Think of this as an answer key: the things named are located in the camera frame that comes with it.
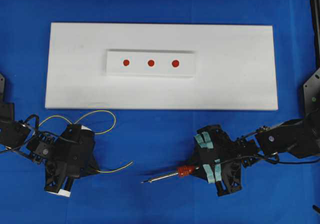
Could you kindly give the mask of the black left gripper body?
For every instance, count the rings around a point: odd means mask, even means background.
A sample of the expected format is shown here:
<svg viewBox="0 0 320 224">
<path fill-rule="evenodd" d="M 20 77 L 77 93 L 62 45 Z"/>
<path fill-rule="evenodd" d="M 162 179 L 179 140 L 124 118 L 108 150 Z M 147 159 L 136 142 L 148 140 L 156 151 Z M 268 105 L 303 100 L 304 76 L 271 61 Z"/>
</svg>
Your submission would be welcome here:
<svg viewBox="0 0 320 224">
<path fill-rule="evenodd" d="M 29 154 L 26 158 L 38 165 L 44 162 L 46 167 L 53 166 L 54 169 L 65 167 L 65 162 L 58 160 L 56 154 L 58 140 L 63 140 L 63 137 L 49 132 L 34 132 L 27 141 Z"/>
</svg>

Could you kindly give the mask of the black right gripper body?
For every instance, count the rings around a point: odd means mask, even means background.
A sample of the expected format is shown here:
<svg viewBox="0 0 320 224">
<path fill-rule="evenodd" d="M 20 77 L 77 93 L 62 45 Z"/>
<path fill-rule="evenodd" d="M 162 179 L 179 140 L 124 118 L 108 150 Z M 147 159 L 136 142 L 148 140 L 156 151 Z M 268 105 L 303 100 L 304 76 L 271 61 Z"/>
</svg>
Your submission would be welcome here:
<svg viewBox="0 0 320 224">
<path fill-rule="evenodd" d="M 224 138 L 226 141 L 224 175 L 240 177 L 242 167 L 251 167 L 259 161 L 260 149 L 253 139 L 247 140 L 245 136 L 232 140 L 225 134 Z"/>
</svg>

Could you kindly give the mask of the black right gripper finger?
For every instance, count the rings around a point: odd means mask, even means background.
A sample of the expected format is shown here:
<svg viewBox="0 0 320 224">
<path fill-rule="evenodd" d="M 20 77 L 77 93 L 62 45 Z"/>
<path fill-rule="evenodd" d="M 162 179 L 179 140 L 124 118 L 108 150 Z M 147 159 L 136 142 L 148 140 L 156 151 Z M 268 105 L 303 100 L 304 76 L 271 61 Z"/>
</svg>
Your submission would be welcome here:
<svg viewBox="0 0 320 224">
<path fill-rule="evenodd" d="M 220 159 L 197 159 L 192 161 L 195 170 L 192 175 L 194 177 L 203 179 L 209 184 L 222 181 L 223 165 L 226 161 Z"/>
<path fill-rule="evenodd" d="M 201 164 L 213 164 L 216 161 L 226 164 L 236 158 L 235 142 L 220 125 L 209 125 L 197 130 L 194 140 L 194 156 Z"/>
</svg>

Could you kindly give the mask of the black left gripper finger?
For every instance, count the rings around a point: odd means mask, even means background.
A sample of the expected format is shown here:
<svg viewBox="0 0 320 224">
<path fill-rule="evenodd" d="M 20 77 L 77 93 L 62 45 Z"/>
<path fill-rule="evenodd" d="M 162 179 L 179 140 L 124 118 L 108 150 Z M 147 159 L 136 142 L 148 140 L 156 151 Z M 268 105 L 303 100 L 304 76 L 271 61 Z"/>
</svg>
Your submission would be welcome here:
<svg viewBox="0 0 320 224">
<path fill-rule="evenodd" d="M 58 195 L 63 197 L 70 197 L 73 183 L 74 178 L 67 178 L 64 188 L 59 190 Z"/>
<path fill-rule="evenodd" d="M 67 177 L 79 179 L 93 175 L 96 173 L 93 167 L 97 167 L 93 156 L 95 144 L 91 129 L 69 124 L 54 144 L 54 160 Z"/>
</svg>

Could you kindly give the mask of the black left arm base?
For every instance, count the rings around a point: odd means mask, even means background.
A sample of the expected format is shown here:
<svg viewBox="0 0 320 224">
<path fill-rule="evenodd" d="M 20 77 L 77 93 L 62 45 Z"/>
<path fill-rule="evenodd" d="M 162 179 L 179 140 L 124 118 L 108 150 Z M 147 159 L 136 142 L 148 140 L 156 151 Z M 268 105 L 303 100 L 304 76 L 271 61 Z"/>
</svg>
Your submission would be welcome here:
<svg viewBox="0 0 320 224">
<path fill-rule="evenodd" d="M 0 74 L 0 119 L 5 121 L 13 121 L 15 119 L 15 105 L 6 100 L 6 79 Z"/>
</svg>

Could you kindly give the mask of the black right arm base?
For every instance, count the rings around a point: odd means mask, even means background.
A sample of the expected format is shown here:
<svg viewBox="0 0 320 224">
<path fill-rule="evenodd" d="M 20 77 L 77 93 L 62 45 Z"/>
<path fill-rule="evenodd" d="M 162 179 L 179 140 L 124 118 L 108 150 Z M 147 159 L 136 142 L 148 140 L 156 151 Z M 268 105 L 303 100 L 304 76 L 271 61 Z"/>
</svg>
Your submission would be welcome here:
<svg viewBox="0 0 320 224">
<path fill-rule="evenodd" d="M 304 112 L 309 114 L 320 108 L 320 69 L 303 84 Z"/>
</svg>

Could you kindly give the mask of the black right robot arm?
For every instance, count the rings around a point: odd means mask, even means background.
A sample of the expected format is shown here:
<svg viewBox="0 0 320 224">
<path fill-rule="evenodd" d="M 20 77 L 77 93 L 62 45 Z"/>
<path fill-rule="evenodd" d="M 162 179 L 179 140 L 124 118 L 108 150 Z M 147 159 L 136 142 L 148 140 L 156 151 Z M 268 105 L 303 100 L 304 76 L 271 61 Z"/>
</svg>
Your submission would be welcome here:
<svg viewBox="0 0 320 224">
<path fill-rule="evenodd" d="M 188 164 L 192 174 L 217 187 L 239 186 L 241 169 L 259 161 L 281 164 L 280 153 L 303 159 L 320 153 L 320 111 L 302 119 L 285 121 L 274 127 L 263 126 L 232 140 L 220 125 L 197 130 L 194 151 Z"/>
</svg>

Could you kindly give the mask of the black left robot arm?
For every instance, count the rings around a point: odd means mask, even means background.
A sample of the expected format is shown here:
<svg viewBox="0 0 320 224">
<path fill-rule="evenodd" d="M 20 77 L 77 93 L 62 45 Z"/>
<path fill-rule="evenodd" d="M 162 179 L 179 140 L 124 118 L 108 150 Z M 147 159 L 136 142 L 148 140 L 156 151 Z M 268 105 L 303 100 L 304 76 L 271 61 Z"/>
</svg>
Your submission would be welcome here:
<svg viewBox="0 0 320 224">
<path fill-rule="evenodd" d="M 14 120 L 14 106 L 0 106 L 0 144 L 34 163 L 44 164 L 44 190 L 70 197 L 74 181 L 96 175 L 98 163 L 93 155 L 95 133 L 81 124 L 69 123 L 62 134 L 39 130 L 37 115 Z"/>
</svg>

